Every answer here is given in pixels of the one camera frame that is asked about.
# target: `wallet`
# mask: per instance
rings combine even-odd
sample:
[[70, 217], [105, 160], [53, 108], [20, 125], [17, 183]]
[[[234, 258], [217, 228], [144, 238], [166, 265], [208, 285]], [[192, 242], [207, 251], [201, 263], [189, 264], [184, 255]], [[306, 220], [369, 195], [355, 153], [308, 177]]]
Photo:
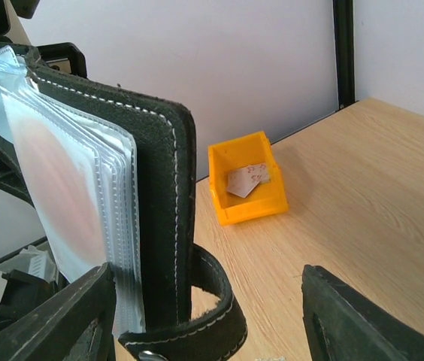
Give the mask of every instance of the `wallet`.
[[[146, 353], [169, 361], [230, 358], [245, 342], [247, 324], [222, 266], [193, 241], [196, 143], [190, 111], [54, 70], [38, 48], [10, 45], [26, 60], [41, 93], [121, 126], [137, 144], [146, 332], [124, 333], [120, 344], [138, 359]], [[33, 205], [14, 146], [2, 137], [0, 189]], [[194, 320], [192, 286], [219, 298], [213, 310]]]

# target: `black pole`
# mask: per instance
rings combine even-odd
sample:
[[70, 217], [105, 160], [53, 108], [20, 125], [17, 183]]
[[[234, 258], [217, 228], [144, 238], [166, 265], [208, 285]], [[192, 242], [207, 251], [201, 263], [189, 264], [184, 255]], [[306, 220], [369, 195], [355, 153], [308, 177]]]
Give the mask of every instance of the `black pole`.
[[353, 0], [332, 0], [339, 109], [356, 101]]

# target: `orange bin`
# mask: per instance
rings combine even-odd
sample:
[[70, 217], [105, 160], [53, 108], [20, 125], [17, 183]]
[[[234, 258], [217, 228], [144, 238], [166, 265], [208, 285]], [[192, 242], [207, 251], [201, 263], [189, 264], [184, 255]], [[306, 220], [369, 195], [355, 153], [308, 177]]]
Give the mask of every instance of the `orange bin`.
[[[259, 184], [246, 198], [227, 192], [230, 171], [265, 162], [271, 181]], [[264, 132], [209, 146], [210, 193], [221, 226], [285, 212], [289, 209], [282, 171]]]

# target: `metal rivet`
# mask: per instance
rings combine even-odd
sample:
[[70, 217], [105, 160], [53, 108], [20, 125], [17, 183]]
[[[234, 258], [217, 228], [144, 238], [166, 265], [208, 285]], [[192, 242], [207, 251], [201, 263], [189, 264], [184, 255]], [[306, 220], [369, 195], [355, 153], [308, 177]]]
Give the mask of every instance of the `metal rivet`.
[[152, 351], [140, 351], [138, 354], [138, 359], [140, 361], [167, 361], [164, 356]]

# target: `wood grain surface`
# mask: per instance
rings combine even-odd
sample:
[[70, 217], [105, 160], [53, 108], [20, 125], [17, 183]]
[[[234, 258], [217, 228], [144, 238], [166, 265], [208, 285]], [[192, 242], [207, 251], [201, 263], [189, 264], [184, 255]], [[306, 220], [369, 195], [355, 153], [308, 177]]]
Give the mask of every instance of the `wood grain surface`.
[[[310, 360], [301, 273], [322, 265], [424, 333], [424, 117], [358, 102], [273, 146], [288, 213], [221, 227], [197, 184], [195, 242], [229, 275], [249, 326], [232, 359]], [[193, 293], [194, 314], [212, 307]], [[117, 359], [132, 359], [119, 346]]]

